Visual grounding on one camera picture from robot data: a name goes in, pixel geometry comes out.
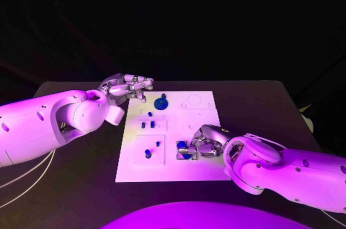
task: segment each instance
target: hole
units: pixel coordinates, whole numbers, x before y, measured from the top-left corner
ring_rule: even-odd
[[[2,128],[6,132],[10,130],[9,126],[5,123],[2,124]]]
[[[38,115],[38,118],[43,121],[45,120],[43,113],[38,111],[36,115]]]
[[[310,166],[309,161],[307,161],[306,159],[303,160],[303,165],[304,165],[304,167],[307,167],[307,168],[309,168],[309,166]]]

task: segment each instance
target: white cable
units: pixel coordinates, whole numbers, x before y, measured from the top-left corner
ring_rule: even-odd
[[[48,160],[49,156],[52,155],[54,151],[51,151],[51,153],[48,154],[48,156],[45,157],[45,159],[42,160],[42,162],[22,175],[19,176],[15,180],[9,181],[6,184],[3,184],[0,186],[0,188],[6,187],[7,185],[10,185],[15,181],[17,181],[22,177],[25,177],[41,165],[42,163]]]
[[[42,179],[42,177],[43,177],[43,175],[45,175],[45,173],[46,173],[46,171],[48,171],[48,169],[49,169],[49,165],[51,165],[51,162],[52,162],[52,160],[54,160],[55,153],[56,153],[56,150],[52,151],[51,161],[49,161],[49,163],[48,163],[48,165],[46,165],[45,171],[43,171],[41,177],[38,178],[36,182],[32,184],[32,186],[26,189],[26,191],[25,191],[13,200],[10,200],[7,203],[5,203],[5,204],[0,206],[0,208],[3,208],[6,205],[9,205],[12,202],[15,202],[15,201],[28,193],[28,191],[33,188],[33,186],[36,185],[36,183],[38,183],[39,180]]]
[[[323,210],[322,210],[322,212],[323,212],[340,225],[343,225],[343,226],[346,227],[346,225],[345,225],[343,223],[340,223]]]

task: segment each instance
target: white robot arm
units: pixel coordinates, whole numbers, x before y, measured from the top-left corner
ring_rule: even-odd
[[[97,89],[69,90],[0,107],[0,167],[26,162],[74,139],[95,131],[108,121],[118,125],[127,98],[146,102],[143,88],[152,78],[116,74]]]
[[[290,201],[346,213],[346,159],[289,149],[252,134],[235,135],[215,125],[196,131],[182,154],[212,158],[222,154],[225,174],[248,193],[271,189]]]

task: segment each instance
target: table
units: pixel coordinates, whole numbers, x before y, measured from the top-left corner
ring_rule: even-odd
[[[48,81],[35,97],[68,90],[87,91],[98,85],[100,82]],[[252,133],[289,148],[320,152],[281,82],[156,81],[154,90],[212,91],[224,128],[237,129],[239,133]],[[127,110],[128,101],[121,107]],[[0,209],[0,228],[95,229],[139,209],[182,201],[248,206],[312,228],[340,228],[319,209],[289,201],[268,189],[261,195],[252,195],[242,191],[232,181],[116,183],[124,126],[126,117],[118,126],[104,122],[97,131],[56,150],[39,183],[20,199]],[[25,173],[42,158],[43,156],[0,168],[0,184]],[[16,183],[2,188],[0,204],[28,189],[42,174],[45,165]],[[345,215],[333,215],[345,222]]]

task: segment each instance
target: white panel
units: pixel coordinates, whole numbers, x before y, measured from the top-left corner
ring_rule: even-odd
[[[154,101],[163,93],[167,108],[157,110]],[[212,91],[149,91],[144,95],[146,103],[137,99],[131,99],[128,103],[116,182],[231,180],[224,173],[222,156],[178,160],[176,141],[188,141],[189,144],[203,124],[221,125]],[[150,121],[156,121],[154,128],[150,128]],[[163,137],[165,149],[154,151],[157,157],[152,160],[146,158],[144,151],[156,147],[159,137]]]

